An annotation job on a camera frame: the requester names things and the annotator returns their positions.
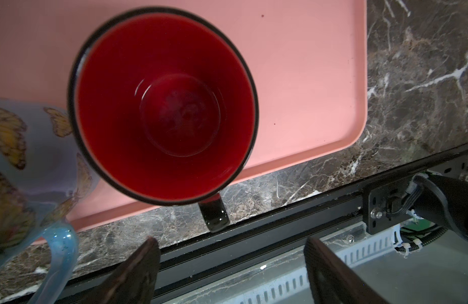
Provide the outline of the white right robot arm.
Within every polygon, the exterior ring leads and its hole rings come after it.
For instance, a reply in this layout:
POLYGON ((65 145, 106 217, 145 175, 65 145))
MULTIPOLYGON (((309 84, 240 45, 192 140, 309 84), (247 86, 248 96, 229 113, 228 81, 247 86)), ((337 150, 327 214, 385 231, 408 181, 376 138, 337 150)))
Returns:
POLYGON ((438 174, 417 174, 410 209, 468 243, 468 182, 438 174))

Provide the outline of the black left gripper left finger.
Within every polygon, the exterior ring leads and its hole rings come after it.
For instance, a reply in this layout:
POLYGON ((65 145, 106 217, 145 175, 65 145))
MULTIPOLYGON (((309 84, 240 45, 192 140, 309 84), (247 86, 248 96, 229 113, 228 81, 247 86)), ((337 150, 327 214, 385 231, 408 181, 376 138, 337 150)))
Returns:
POLYGON ((150 303, 160 268, 159 243, 149 237, 82 303, 150 303))

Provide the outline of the yellow inside blue mug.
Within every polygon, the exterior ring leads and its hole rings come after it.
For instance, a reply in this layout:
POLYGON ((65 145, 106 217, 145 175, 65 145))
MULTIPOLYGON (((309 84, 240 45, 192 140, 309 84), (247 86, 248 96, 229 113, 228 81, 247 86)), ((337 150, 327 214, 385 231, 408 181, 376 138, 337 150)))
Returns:
POLYGON ((51 253, 32 303, 54 303, 71 277, 79 241, 66 217, 98 181, 65 110, 0 98, 0 268, 39 238, 51 253))

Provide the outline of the red mug black handle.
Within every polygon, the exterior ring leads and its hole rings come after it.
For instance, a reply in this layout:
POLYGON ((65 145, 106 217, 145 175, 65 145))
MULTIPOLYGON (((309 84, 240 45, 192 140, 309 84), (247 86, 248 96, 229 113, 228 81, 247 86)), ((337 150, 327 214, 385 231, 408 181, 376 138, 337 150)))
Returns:
POLYGON ((242 55, 207 20, 162 6, 108 20, 77 55, 68 113, 113 188, 151 205, 197 204, 208 230, 228 226, 220 192, 254 149, 259 101, 242 55))

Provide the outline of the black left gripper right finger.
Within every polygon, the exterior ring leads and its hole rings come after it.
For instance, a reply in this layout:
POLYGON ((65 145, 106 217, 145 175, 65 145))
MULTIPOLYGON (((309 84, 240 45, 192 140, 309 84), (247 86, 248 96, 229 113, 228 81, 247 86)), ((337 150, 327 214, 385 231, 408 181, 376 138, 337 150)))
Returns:
POLYGON ((315 303, 387 302, 318 238, 307 238, 303 254, 315 303))

